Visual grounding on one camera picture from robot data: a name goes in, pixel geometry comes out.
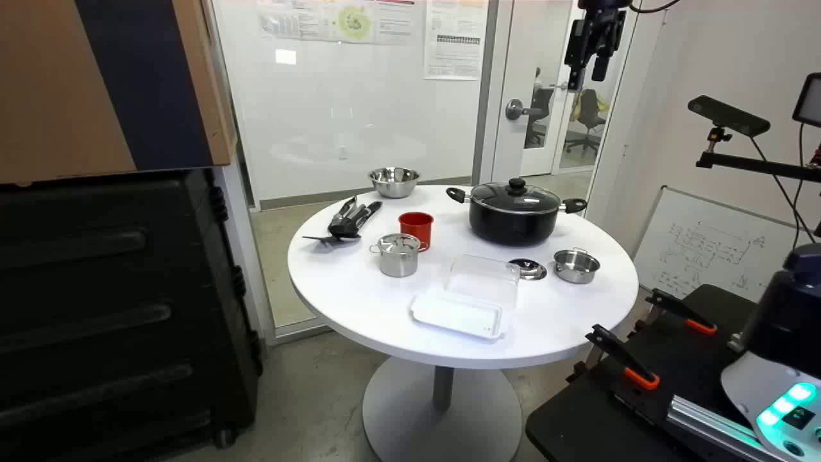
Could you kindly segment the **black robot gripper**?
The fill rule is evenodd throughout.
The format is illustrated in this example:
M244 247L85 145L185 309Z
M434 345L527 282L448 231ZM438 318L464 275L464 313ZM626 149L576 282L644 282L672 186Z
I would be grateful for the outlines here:
M593 78L602 81L609 55L618 51L629 0L576 0L581 17L572 23L565 62L566 90L579 90L581 66L595 62Z

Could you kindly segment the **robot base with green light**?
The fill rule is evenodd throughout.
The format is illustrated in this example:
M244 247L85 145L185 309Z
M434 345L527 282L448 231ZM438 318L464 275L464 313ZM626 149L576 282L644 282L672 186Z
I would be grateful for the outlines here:
M821 462L821 379L743 350L720 388L756 442L779 462Z

